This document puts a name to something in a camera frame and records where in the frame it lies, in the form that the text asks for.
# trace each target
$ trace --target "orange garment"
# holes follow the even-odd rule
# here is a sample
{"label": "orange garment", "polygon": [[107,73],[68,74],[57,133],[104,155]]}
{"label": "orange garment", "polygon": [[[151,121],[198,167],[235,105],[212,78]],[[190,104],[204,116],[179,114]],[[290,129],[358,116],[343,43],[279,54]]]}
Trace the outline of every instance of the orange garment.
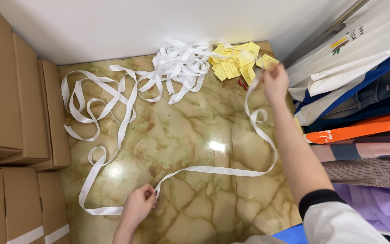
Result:
{"label": "orange garment", "polygon": [[382,115],[365,119],[352,126],[327,131],[305,134],[308,143],[325,144],[333,141],[367,136],[380,132],[390,131],[390,115]]}

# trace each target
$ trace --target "hand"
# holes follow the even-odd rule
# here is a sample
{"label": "hand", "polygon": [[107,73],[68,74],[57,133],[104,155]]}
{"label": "hand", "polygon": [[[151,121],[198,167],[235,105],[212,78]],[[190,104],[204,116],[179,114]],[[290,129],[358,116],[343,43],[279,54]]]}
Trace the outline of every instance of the hand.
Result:
{"label": "hand", "polygon": [[264,70],[261,80],[264,81],[264,93],[271,105],[285,102],[290,80],[284,65],[279,63],[271,70]]}
{"label": "hand", "polygon": [[150,184],[145,184],[135,191],[129,192],[123,212],[120,217],[120,225],[133,230],[145,219],[152,208],[156,208],[157,191]]}

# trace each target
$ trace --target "sleeve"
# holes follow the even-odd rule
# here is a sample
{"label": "sleeve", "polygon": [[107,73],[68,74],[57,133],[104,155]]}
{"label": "sleeve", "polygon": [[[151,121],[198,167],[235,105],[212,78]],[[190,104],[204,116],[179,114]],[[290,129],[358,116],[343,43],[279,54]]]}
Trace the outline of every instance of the sleeve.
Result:
{"label": "sleeve", "polygon": [[299,203],[310,244],[390,244],[335,191],[308,193]]}

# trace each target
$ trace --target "tangled white ribbon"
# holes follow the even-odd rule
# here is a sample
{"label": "tangled white ribbon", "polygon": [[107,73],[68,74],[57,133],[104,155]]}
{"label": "tangled white ribbon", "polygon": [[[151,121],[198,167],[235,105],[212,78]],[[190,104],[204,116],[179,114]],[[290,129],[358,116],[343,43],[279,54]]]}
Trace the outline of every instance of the tangled white ribbon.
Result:
{"label": "tangled white ribbon", "polygon": [[[73,131],[73,129],[70,126],[64,125],[64,128],[66,131],[73,136],[76,139],[82,140],[82,141],[94,141],[100,134],[100,126],[98,124],[98,120],[104,118],[107,114],[111,113],[112,117],[116,120],[115,116],[112,114],[111,109],[115,106],[115,104],[120,101],[126,105],[126,115],[124,116],[124,119],[122,122],[117,121],[120,123],[120,128],[118,129],[117,133],[117,150],[115,151],[114,155],[109,158],[107,162],[106,161],[106,149],[104,147],[93,147],[89,154],[88,154],[88,161],[90,164],[93,165],[90,173],[87,176],[87,179],[84,182],[84,185],[82,186],[81,192],[79,193],[79,205],[87,212],[92,215],[107,215],[107,214],[121,214],[123,207],[102,207],[102,208],[95,208],[95,209],[87,209],[85,208],[85,199],[87,198],[87,194],[91,189],[91,186],[94,183],[95,178],[97,177],[97,174],[100,171],[100,168],[102,166],[105,166],[106,164],[109,164],[112,162],[116,154],[121,148],[122,141],[124,139],[124,136],[126,134],[126,128],[129,123],[131,123],[136,118],[136,112],[133,108],[133,104],[135,103],[137,93],[139,93],[140,97],[142,97],[141,93],[144,91],[147,91],[154,85],[157,86],[159,89],[159,96],[153,98],[153,99],[145,99],[148,102],[157,102],[160,100],[163,92],[162,87],[162,81],[166,80],[166,87],[168,89],[169,94],[173,94],[171,98],[169,99],[169,104],[174,104],[178,101],[180,101],[183,96],[191,92],[197,92],[200,90],[204,76],[207,74],[210,68],[210,64],[207,62],[207,59],[211,56],[218,59],[226,59],[228,57],[222,56],[218,53],[212,52],[212,44],[216,44],[220,42],[195,42],[192,45],[185,44],[181,41],[177,40],[169,40],[166,41],[161,47],[160,52],[153,58],[153,66],[154,71],[147,72],[147,71],[133,71],[131,69],[127,69],[124,67],[121,67],[120,65],[109,65],[109,69],[112,71],[126,71],[130,77],[132,77],[135,80],[135,85],[132,89],[132,92],[130,94],[129,99],[124,97],[121,93],[124,91],[125,87],[125,77],[124,75],[120,82],[117,82],[111,78],[107,77],[97,77],[96,75],[87,72],[87,71],[72,71],[68,73],[64,79],[62,80],[61,84],[61,91],[62,96],[64,100],[65,109],[67,112],[71,113],[73,118],[76,119],[79,122],[82,123],[94,123],[97,127],[97,133],[92,138],[89,139],[83,139],[80,137],[76,132]],[[224,47],[226,48],[232,48],[232,46],[226,42],[222,42]],[[70,91],[68,88],[67,83],[67,76],[74,72],[81,72],[86,76],[86,78],[81,79],[79,81],[76,81],[74,90],[72,94],[70,95]],[[140,75],[141,77],[137,80],[136,74]],[[137,88],[139,81],[149,79],[148,82],[142,86],[141,88]],[[97,85],[99,85],[101,88],[103,88],[105,91],[110,93],[114,98],[111,99],[108,103],[104,102],[103,100],[99,98],[91,98],[87,104],[86,109],[87,113],[90,115],[90,118],[87,118],[81,114],[81,112],[85,108],[85,100],[84,100],[84,94],[82,92],[82,81],[84,80],[91,80]],[[171,80],[174,80],[176,82],[179,82],[183,85],[181,90],[178,93],[175,93],[174,88],[172,87]],[[108,82],[115,82],[118,84],[117,90],[109,86]],[[248,97],[251,96],[252,91],[257,87],[259,82],[258,77],[256,77],[253,81],[251,86],[248,89],[246,98],[245,98],[245,111],[246,114],[250,117],[252,126],[255,128],[255,131],[259,136],[261,136],[264,140],[266,140],[274,149],[275,152],[275,161],[271,165],[271,167],[265,171],[265,172],[259,172],[259,171],[251,171],[251,170],[242,170],[242,169],[230,169],[230,168],[223,168],[223,167],[214,167],[214,166],[192,166],[188,167],[186,169],[178,170],[172,174],[166,175],[156,186],[155,190],[157,191],[157,197],[159,197],[160,193],[160,184],[168,179],[169,177],[179,173],[180,171],[196,171],[196,172],[204,172],[204,173],[214,173],[214,174],[224,174],[224,175],[236,175],[236,176],[261,176],[266,173],[268,173],[276,164],[276,161],[278,159],[278,152],[276,151],[275,145],[273,141],[266,135],[261,129],[259,129],[256,126],[256,123],[260,123],[267,120],[267,111],[265,109],[257,109],[256,111],[249,113],[249,108],[247,104]],[[76,96],[77,100],[79,101],[79,109],[75,108],[73,99]],[[92,113],[90,106],[93,102],[102,102],[105,104],[105,108],[103,109],[102,113],[99,115],[99,117],[96,119],[94,114]],[[262,113],[263,120],[257,121],[257,115],[258,112]],[[102,157],[96,162],[93,162],[93,153],[96,149],[100,148],[103,150]]]}

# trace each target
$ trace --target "white t-shirt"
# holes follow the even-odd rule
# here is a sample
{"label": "white t-shirt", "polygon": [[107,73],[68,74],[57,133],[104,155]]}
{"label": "white t-shirt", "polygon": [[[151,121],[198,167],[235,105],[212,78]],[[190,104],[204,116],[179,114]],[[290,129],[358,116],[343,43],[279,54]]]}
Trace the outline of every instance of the white t-shirt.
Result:
{"label": "white t-shirt", "polygon": [[[323,202],[312,205],[303,220],[310,244],[390,244],[349,205]],[[284,244],[273,236],[251,236],[245,244]]]}

